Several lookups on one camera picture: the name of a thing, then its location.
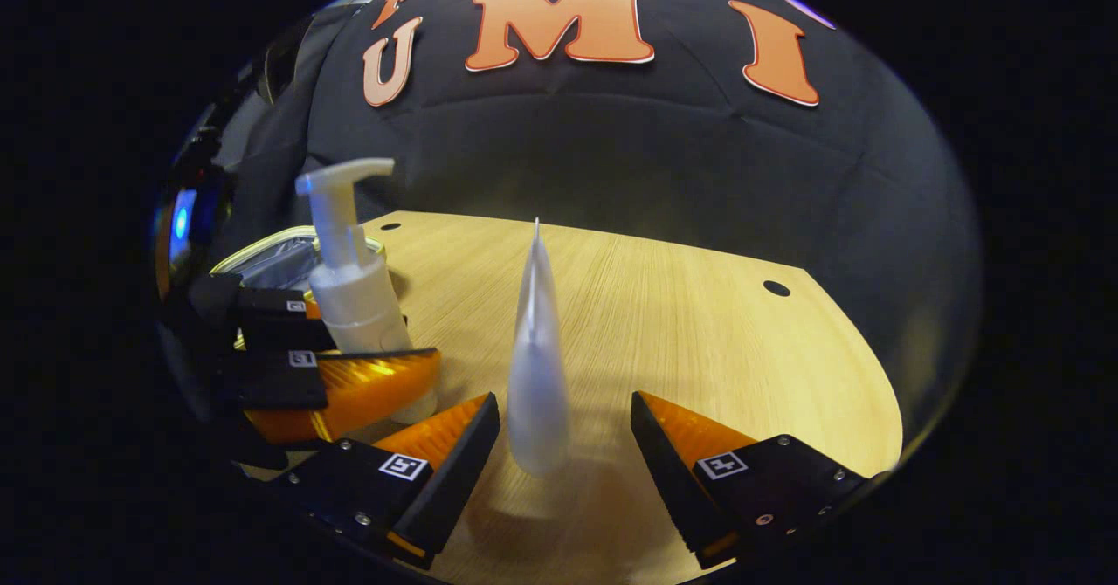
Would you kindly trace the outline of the white pump bottle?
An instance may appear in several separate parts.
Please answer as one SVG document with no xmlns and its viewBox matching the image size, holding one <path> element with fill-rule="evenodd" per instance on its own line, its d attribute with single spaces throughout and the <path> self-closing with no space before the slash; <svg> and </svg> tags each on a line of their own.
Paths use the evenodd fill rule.
<svg viewBox="0 0 1118 585">
<path fill-rule="evenodd" d="M 356 211 L 356 183 L 390 176 L 394 160 L 359 158 L 297 176 L 310 202 L 321 262 L 307 283 L 341 353 L 402 353 L 414 342 L 383 254 L 368 246 Z"/>
</svg>

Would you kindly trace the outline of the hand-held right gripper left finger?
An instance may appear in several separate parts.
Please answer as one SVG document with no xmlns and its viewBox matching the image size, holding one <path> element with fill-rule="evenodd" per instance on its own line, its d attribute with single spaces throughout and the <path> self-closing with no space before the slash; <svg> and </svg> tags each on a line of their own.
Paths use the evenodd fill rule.
<svg viewBox="0 0 1118 585">
<path fill-rule="evenodd" d="M 339 438 L 280 475 L 277 499 L 360 553 L 428 569 L 499 431 L 498 399 L 486 393 L 372 444 Z"/>
</svg>

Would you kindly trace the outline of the white squeeze tube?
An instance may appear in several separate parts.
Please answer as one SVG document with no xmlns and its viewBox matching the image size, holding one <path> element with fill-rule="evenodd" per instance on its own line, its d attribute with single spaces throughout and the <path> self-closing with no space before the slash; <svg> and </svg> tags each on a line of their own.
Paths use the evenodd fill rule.
<svg viewBox="0 0 1118 585">
<path fill-rule="evenodd" d="M 506 430 L 514 461 L 528 475 L 544 478 L 566 465 L 571 411 L 563 374 L 562 327 L 555 271 L 538 219 L 518 296 L 506 383 Z"/>
</svg>

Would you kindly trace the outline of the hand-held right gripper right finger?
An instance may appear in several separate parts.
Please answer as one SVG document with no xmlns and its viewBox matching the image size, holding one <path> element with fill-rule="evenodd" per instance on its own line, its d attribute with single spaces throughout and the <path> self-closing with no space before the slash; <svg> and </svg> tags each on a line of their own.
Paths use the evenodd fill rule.
<svg viewBox="0 0 1118 585">
<path fill-rule="evenodd" d="M 802 438 L 748 437 L 648 391 L 631 395 L 631 433 L 700 568 L 783 550 L 872 485 Z"/>
</svg>

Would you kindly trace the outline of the yellow-green clear suitcase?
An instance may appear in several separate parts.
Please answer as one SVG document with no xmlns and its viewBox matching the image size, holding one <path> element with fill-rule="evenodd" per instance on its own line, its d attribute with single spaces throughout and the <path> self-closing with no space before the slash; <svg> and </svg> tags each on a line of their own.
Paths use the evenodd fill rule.
<svg viewBox="0 0 1118 585">
<path fill-rule="evenodd" d="M 246 289 L 300 291 L 311 299 L 310 274 L 323 263 L 322 247 L 311 224 L 262 238 L 221 260 L 212 276 L 235 275 Z"/>
</svg>

